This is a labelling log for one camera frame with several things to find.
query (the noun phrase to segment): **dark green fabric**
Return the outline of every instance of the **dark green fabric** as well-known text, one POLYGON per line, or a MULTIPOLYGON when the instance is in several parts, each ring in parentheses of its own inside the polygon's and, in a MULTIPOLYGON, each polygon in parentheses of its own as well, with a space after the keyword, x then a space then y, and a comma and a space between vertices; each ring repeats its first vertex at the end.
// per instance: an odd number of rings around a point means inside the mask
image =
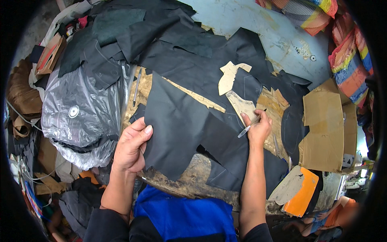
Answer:
POLYGON ((116 35, 130 25, 143 21, 144 9, 112 9, 98 14, 92 26, 100 46, 116 42, 116 35))
POLYGON ((58 77, 76 70, 79 64, 79 56, 86 44, 92 40, 92 29, 86 27, 74 33, 73 39, 67 43, 67 47, 60 62, 58 77))

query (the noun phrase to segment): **cardboard box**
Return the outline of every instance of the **cardboard box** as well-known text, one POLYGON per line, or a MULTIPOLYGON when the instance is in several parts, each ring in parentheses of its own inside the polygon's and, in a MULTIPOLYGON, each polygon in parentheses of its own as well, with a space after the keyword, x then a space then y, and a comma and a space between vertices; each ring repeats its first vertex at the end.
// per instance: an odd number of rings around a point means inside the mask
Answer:
POLYGON ((38 76, 52 73, 58 58, 66 45, 66 39, 57 33, 43 50, 36 66, 35 75, 38 76))
POLYGON ((342 173, 343 159, 354 158, 356 154, 356 105, 341 100, 333 79, 304 96, 303 102, 304 125, 309 126, 310 131, 304 138, 300 165, 342 173))

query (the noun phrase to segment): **scissors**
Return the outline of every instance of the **scissors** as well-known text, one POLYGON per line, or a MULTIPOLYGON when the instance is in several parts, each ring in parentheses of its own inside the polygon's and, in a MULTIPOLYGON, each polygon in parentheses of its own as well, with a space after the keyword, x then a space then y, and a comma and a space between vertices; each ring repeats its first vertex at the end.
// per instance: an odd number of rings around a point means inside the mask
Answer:
POLYGON ((274 132, 273 132, 273 138, 274 138, 274 145, 276 146, 276 154, 277 154, 277 157, 279 157, 280 159, 282 159, 282 160, 284 160, 286 163, 288 163, 288 165, 289 165, 288 173, 289 173, 290 170, 291 170, 291 158, 290 158, 290 156, 289 156, 289 162, 287 162, 287 161, 285 160, 285 158, 281 155, 281 152, 279 151, 279 148, 278 148, 277 138, 276 138, 276 135, 274 134, 274 132))

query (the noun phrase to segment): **black sleeve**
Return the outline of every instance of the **black sleeve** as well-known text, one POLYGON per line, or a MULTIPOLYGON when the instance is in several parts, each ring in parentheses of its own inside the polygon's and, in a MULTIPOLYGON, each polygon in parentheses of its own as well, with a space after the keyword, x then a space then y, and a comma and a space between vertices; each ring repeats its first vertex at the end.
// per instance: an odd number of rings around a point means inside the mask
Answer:
POLYGON ((267 223, 262 223, 260 225, 252 228, 245 236, 243 242, 273 242, 271 238, 269 227, 267 223))
POLYGON ((129 241, 129 226, 117 212, 95 208, 83 241, 129 241))

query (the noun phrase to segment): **orange shirt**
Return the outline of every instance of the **orange shirt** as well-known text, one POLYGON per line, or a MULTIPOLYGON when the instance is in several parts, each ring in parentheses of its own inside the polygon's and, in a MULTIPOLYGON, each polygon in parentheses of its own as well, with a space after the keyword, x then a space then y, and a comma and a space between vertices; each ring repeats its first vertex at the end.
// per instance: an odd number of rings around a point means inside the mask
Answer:
MULTIPOLYGON (((349 199, 348 203, 345 205, 347 207, 351 203, 356 203, 356 201, 352 198, 349 199)), ((327 221, 325 222, 324 226, 325 227, 330 227, 330 226, 340 226, 337 223, 337 218, 339 217, 339 214, 344 210, 344 207, 340 204, 335 208, 327 217, 327 221)))

